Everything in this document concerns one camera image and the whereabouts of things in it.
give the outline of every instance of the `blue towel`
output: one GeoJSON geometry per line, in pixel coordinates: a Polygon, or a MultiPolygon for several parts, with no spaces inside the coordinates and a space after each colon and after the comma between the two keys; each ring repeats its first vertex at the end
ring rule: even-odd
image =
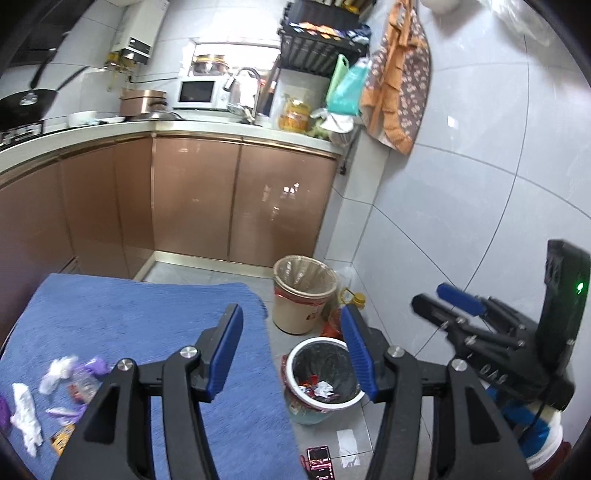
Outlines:
{"type": "MultiPolygon", "coordinates": [[[[0,359],[0,394],[14,412],[12,383],[33,394],[44,443],[32,458],[20,430],[9,440],[39,480],[49,480],[57,454],[49,437],[60,429],[50,407],[75,407],[66,382],[52,395],[38,392],[52,359],[100,355],[110,365],[131,357],[138,364],[166,359],[195,343],[202,330],[217,325],[228,303],[244,311],[244,329],[224,390],[201,404],[205,431],[222,480],[293,479],[306,476],[272,362],[261,299],[244,284],[222,286],[143,284],[85,275],[50,275],[21,315],[0,359]]],[[[152,445],[156,476],[168,479],[162,412],[153,398],[152,445]]]]}

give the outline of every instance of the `plastic bag liner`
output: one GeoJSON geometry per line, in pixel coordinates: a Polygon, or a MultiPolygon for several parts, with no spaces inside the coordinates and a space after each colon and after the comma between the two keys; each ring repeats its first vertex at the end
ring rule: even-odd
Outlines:
{"type": "Polygon", "coordinates": [[[289,255],[273,266],[275,293],[296,303],[322,304],[335,293],[338,280],[335,272],[313,258],[289,255]]]}
{"type": "Polygon", "coordinates": [[[336,393],[333,399],[316,398],[322,403],[345,403],[361,392],[349,352],[334,343],[315,342],[305,346],[296,354],[292,372],[298,385],[307,382],[312,375],[318,375],[319,381],[328,382],[333,387],[336,393]]]}

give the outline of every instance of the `cabinet base trim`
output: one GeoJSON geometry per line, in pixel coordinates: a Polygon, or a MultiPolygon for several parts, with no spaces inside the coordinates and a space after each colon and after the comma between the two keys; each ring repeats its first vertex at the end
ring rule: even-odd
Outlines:
{"type": "Polygon", "coordinates": [[[144,265],[142,265],[142,268],[140,268],[138,270],[138,272],[135,274],[135,277],[133,278],[133,280],[135,281],[142,281],[146,275],[148,274],[148,272],[150,271],[150,269],[152,268],[152,266],[156,263],[156,252],[152,252],[152,255],[150,255],[149,259],[146,260],[146,263],[144,265]]]}
{"type": "Polygon", "coordinates": [[[224,260],[214,260],[213,258],[192,257],[191,255],[162,252],[161,250],[154,252],[154,259],[156,262],[170,263],[182,267],[202,268],[204,270],[213,270],[214,272],[246,275],[248,277],[273,278],[272,268],[260,267],[258,265],[226,262],[224,260]]]}

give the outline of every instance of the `crumpled tissue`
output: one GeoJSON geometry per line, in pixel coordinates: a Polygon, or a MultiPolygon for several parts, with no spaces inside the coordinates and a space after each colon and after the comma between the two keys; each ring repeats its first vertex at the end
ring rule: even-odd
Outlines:
{"type": "Polygon", "coordinates": [[[39,393],[49,395],[57,388],[57,384],[60,380],[70,378],[72,375],[72,368],[77,361],[78,357],[76,356],[64,356],[52,361],[49,370],[41,379],[39,393]]]}
{"type": "Polygon", "coordinates": [[[13,383],[14,403],[16,410],[10,417],[10,422],[22,431],[22,441],[27,448],[29,455],[37,456],[37,447],[43,443],[41,436],[41,424],[35,416],[35,404],[29,391],[29,387],[24,383],[13,383]]]}

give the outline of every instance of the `brown cabinet door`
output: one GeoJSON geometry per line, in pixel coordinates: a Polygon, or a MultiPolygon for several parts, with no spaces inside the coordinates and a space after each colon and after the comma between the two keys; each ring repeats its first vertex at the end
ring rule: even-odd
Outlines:
{"type": "Polygon", "coordinates": [[[115,147],[61,161],[66,216],[74,252],[86,275],[129,278],[117,191],[115,147]]]}
{"type": "Polygon", "coordinates": [[[228,259],[232,195],[240,145],[157,138],[154,242],[157,250],[228,259]]]}
{"type": "Polygon", "coordinates": [[[335,175],[334,160],[268,147],[242,147],[230,261],[272,267],[312,256],[335,175]]]}
{"type": "Polygon", "coordinates": [[[115,175],[123,247],[133,278],[154,252],[152,139],[116,145],[115,175]]]}
{"type": "Polygon", "coordinates": [[[0,345],[35,289],[73,258],[59,165],[0,190],[0,345]]]}

